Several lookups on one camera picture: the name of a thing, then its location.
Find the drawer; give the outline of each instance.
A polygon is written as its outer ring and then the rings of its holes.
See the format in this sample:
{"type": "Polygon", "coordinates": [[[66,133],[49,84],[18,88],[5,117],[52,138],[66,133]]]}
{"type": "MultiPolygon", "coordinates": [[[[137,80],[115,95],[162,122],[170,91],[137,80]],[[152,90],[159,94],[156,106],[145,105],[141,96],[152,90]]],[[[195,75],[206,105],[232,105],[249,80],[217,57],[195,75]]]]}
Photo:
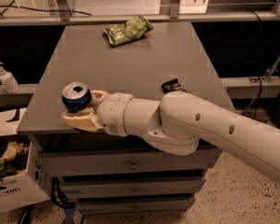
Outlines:
{"type": "Polygon", "coordinates": [[[124,177],[112,175],[102,180],[61,182],[61,189],[69,199],[137,197],[194,193],[199,191],[205,182],[204,177],[191,176],[189,171],[175,173],[165,172],[164,175],[148,173],[147,176],[124,177]]]}
{"type": "Polygon", "coordinates": [[[105,199],[77,202],[81,214],[127,213],[145,211],[186,210],[194,203],[192,195],[161,196],[138,199],[105,199]]]}
{"type": "Polygon", "coordinates": [[[121,149],[40,153],[38,162],[50,176],[143,173],[213,167],[220,149],[198,149],[176,156],[156,149],[121,149]]]}

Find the white box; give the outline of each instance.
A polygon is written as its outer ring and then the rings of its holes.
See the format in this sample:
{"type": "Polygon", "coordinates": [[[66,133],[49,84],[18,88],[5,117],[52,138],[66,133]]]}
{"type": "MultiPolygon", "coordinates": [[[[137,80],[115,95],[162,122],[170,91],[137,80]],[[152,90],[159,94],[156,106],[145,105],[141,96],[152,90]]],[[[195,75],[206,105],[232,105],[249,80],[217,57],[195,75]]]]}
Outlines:
{"type": "MultiPolygon", "coordinates": [[[[25,108],[21,109],[22,117],[25,108]]],[[[15,110],[0,112],[0,136],[15,135],[19,121],[6,123],[12,119],[15,110]]],[[[50,199],[51,179],[36,162],[37,151],[30,144],[26,169],[22,174],[0,179],[0,213],[26,205],[41,203],[50,199]]]]}

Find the gray tabletop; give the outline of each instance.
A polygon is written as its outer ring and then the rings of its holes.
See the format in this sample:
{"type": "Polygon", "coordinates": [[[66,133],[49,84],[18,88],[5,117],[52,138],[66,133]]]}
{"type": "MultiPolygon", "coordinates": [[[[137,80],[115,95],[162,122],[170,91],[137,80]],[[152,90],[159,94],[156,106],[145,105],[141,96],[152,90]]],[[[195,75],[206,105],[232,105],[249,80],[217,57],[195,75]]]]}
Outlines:
{"type": "Polygon", "coordinates": [[[231,100],[190,22],[153,23],[143,39],[113,48],[104,28],[68,26],[39,82],[18,132],[69,133],[61,118],[63,87],[85,83],[90,90],[126,92],[160,100],[161,84],[173,78],[190,93],[232,109],[231,100]]]}

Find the drawer handle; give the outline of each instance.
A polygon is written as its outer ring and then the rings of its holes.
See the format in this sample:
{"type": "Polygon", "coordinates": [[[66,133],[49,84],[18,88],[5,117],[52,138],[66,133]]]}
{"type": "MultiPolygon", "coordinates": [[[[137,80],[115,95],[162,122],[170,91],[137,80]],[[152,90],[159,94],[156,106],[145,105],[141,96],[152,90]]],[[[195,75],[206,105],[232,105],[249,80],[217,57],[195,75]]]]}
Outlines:
{"type": "Polygon", "coordinates": [[[134,194],[134,195],[139,194],[138,188],[133,188],[133,194],[134,194]]]}
{"type": "Polygon", "coordinates": [[[138,169],[138,166],[137,166],[137,164],[135,163],[135,161],[132,161],[132,163],[130,164],[130,169],[131,169],[131,170],[137,170],[137,169],[138,169]]]}

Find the white bottle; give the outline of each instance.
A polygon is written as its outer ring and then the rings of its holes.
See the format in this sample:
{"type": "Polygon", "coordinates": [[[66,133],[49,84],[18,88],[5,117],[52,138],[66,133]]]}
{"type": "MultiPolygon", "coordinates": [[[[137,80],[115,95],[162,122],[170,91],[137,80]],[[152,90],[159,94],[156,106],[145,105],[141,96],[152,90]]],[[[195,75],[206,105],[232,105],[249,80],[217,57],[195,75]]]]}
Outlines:
{"type": "Polygon", "coordinates": [[[3,85],[3,87],[7,90],[8,93],[15,93],[18,92],[20,89],[20,86],[17,82],[17,80],[14,78],[14,76],[6,71],[0,63],[0,82],[3,85]]]}

